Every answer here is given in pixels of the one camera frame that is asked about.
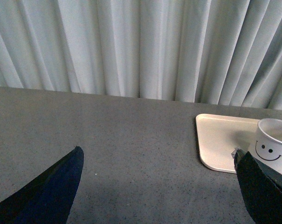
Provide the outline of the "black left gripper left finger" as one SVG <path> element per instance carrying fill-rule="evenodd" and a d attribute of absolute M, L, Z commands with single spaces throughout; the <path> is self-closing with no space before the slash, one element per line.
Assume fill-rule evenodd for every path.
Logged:
<path fill-rule="evenodd" d="M 80 183 L 84 152 L 75 147 L 0 202 L 0 224 L 65 224 Z"/>

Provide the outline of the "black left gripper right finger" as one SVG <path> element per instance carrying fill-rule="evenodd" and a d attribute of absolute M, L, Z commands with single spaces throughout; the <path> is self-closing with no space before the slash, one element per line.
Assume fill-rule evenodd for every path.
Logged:
<path fill-rule="evenodd" d="M 232 152 L 242 198 L 256 224 L 282 224 L 282 174 L 236 148 Z"/>

